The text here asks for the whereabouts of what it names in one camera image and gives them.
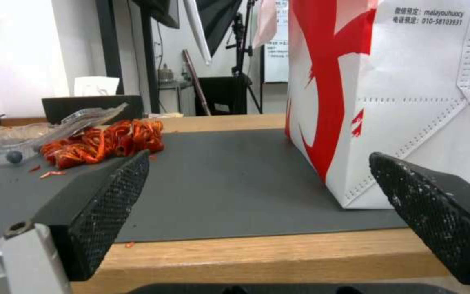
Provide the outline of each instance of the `tripod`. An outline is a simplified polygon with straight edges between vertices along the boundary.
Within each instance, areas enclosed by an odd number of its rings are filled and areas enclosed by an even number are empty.
[[[237,65],[231,68],[231,74],[236,77],[242,79],[242,84],[248,91],[250,92],[251,98],[257,107],[257,110],[260,114],[262,114],[262,95],[260,97],[260,103],[257,102],[257,98],[255,97],[255,93],[251,89],[251,85],[253,82],[251,81],[248,75],[242,72],[242,66],[244,65],[244,54],[248,53],[248,56],[253,56],[253,48],[251,45],[248,46],[246,49],[246,39],[248,37],[248,24],[250,22],[250,13],[251,9],[255,5],[256,0],[248,0],[248,5],[246,5],[246,19],[244,20],[244,24],[242,22],[242,14],[237,13],[235,18],[233,19],[233,25],[231,29],[233,30],[233,34],[235,35],[235,44],[226,46],[226,49],[235,48],[237,54]]]

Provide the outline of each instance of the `gray mat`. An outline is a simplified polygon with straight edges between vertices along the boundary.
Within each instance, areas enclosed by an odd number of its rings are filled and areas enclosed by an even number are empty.
[[[342,209],[283,130],[165,134],[164,142],[119,242],[406,226],[392,210]],[[0,236],[32,217],[67,181],[103,166],[39,180],[47,169],[27,172],[38,163],[45,166],[36,158],[0,169]]]

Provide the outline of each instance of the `white wall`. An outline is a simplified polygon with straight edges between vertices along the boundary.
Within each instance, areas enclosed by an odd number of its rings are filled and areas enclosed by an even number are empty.
[[[52,0],[70,95],[78,76],[104,75],[95,0]]]
[[[127,0],[114,0],[113,4],[125,93],[140,93],[149,111],[140,11],[132,1],[129,1],[130,11]],[[212,65],[206,66],[195,44],[184,5],[179,4],[181,28],[160,26],[163,63],[180,77],[181,51],[186,48],[199,76],[231,75],[235,51],[224,48],[229,31],[213,56]],[[254,19],[258,7],[259,2],[254,9]],[[240,11],[246,11],[245,0]],[[155,21],[153,39],[159,41]],[[155,52],[159,54],[159,46],[155,47]],[[246,56],[245,60],[244,72],[248,73],[249,58]],[[259,50],[256,50],[248,75],[254,82],[252,89],[257,99],[259,67]],[[19,4],[0,0],[0,113],[7,113],[8,117],[44,116],[41,98],[73,94],[76,76],[105,74],[95,0],[22,0]],[[286,93],[285,85],[265,85],[264,111],[284,112]],[[249,95],[248,112],[256,113]]]
[[[43,116],[41,98],[63,95],[68,85],[52,3],[0,0],[0,113]]]
[[[246,14],[246,4],[247,1],[243,0],[242,5],[239,11],[243,14]],[[253,10],[253,32],[256,28],[256,15],[259,10],[260,2],[257,2]],[[123,40],[119,40],[121,52],[125,52],[121,56],[121,62],[123,64],[123,75],[125,76],[125,93],[126,94],[136,94],[139,92],[138,83],[136,78],[135,81],[130,81],[126,79],[128,71],[132,71],[133,65],[132,62],[135,62],[134,51],[137,52],[137,63],[138,69],[140,71],[140,92],[142,93],[145,109],[149,110],[149,94],[148,94],[148,85],[146,78],[146,62],[144,59],[144,44],[142,39],[142,26],[140,22],[140,12],[138,6],[131,1],[130,3],[131,12],[132,12],[132,22],[134,30],[134,40],[131,40],[130,34],[126,31],[121,30],[130,30],[131,25],[128,19],[127,6],[123,0],[114,0],[114,9],[115,17],[117,22],[118,35],[123,36]],[[188,16],[184,9],[184,5],[179,1],[179,21],[180,28],[173,29],[168,28],[164,25],[160,25],[160,31],[162,36],[163,43],[163,59],[162,63],[166,63],[170,69],[174,72],[176,77],[180,77],[182,71],[182,50],[188,49],[192,62],[194,63],[195,70],[199,77],[211,77],[211,76],[230,76],[231,67],[235,65],[235,49],[225,49],[229,32],[231,28],[227,31],[224,39],[222,40],[217,52],[213,56],[211,65],[205,65],[201,53],[198,50],[198,47],[195,43],[192,30],[190,28],[190,23],[188,22]],[[152,29],[153,29],[153,41],[160,42],[159,33],[157,30],[157,22],[152,19]],[[234,37],[231,36],[230,44],[234,43]],[[158,56],[161,52],[161,47],[155,45],[155,55]],[[251,61],[251,69],[248,72],[250,67],[250,59],[246,55],[244,59],[244,72],[248,73],[251,80],[253,80],[252,89],[256,94],[257,100],[260,96],[260,49],[255,50],[254,56]],[[155,60],[155,65],[159,64],[159,58]],[[285,112],[286,111],[286,100],[287,100],[287,86],[285,84],[274,84],[274,85],[265,85],[264,86],[264,112]],[[248,113],[257,113],[257,109],[253,104],[250,95],[248,94]]]

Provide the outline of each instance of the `red and white bag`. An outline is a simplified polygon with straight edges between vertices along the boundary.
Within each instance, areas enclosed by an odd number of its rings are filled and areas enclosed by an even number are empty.
[[[344,208],[375,151],[470,182],[470,0],[290,0],[286,134]]]

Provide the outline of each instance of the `plastic packaging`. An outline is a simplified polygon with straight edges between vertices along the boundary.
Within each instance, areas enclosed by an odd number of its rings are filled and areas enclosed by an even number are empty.
[[[60,125],[34,124],[12,128],[0,135],[0,166],[18,165],[37,155],[45,143],[67,138],[87,127],[102,125],[127,106],[123,103],[115,108],[81,109],[63,119]]]

